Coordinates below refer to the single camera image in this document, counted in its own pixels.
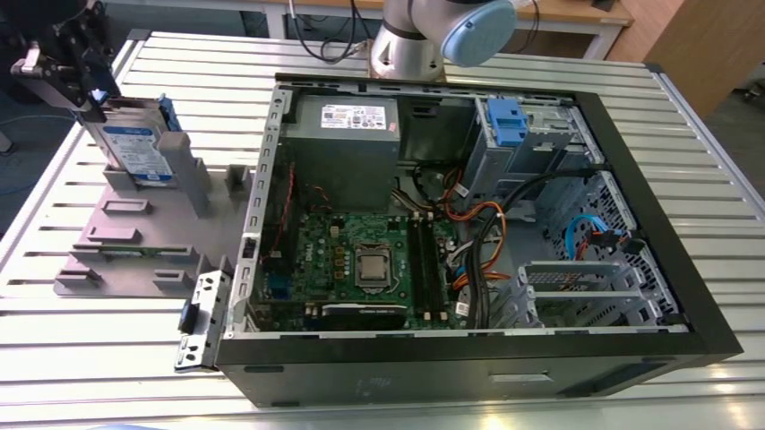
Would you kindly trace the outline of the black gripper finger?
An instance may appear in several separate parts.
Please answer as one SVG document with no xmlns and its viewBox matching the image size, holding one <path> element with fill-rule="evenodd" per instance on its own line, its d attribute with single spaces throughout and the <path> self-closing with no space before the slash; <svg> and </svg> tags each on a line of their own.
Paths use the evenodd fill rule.
<svg viewBox="0 0 765 430">
<path fill-rule="evenodd" d="M 80 88 L 87 101 L 83 119 L 105 121 L 103 103 L 113 95 L 111 71 L 113 48 L 108 38 L 107 21 L 72 20 L 67 24 L 67 29 L 69 30 L 67 42 L 71 46 L 75 70 L 79 73 Z"/>
<path fill-rule="evenodd" d="M 25 56 L 11 66 L 11 74 L 51 106 L 71 110 L 89 107 L 79 81 L 63 74 L 37 42 L 28 45 Z"/>
</svg>

